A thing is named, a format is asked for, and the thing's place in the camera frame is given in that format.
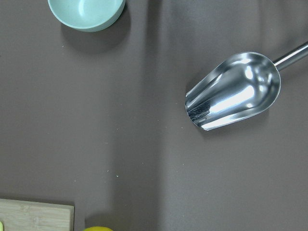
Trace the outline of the steel ice scoop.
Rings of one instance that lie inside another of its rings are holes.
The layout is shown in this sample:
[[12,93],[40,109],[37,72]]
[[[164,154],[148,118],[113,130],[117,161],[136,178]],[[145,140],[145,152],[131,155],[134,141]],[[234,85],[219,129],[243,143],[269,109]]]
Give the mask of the steel ice scoop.
[[279,96],[280,71],[307,54],[304,43],[276,61],[252,51],[232,55],[187,92],[188,117],[209,131],[266,111]]

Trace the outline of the wooden cutting board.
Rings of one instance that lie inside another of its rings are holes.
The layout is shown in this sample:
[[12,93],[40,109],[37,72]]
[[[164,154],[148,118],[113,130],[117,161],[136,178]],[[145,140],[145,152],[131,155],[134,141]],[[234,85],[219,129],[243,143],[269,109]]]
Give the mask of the wooden cutting board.
[[72,231],[74,207],[1,199],[0,221],[4,231]]

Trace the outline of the mint green bowl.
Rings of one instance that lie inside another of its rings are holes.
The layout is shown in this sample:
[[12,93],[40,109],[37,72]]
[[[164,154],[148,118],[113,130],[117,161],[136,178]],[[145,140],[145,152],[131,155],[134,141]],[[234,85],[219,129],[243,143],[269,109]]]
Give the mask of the mint green bowl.
[[98,32],[121,15],[124,0],[49,0],[53,15],[65,26],[83,32]]

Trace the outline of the yellow lemon far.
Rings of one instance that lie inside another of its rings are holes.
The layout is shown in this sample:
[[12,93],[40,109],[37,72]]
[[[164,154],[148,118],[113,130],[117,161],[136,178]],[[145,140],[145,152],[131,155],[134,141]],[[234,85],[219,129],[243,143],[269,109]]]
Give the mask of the yellow lemon far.
[[113,231],[113,230],[108,227],[94,226],[94,227],[85,228],[83,231]]

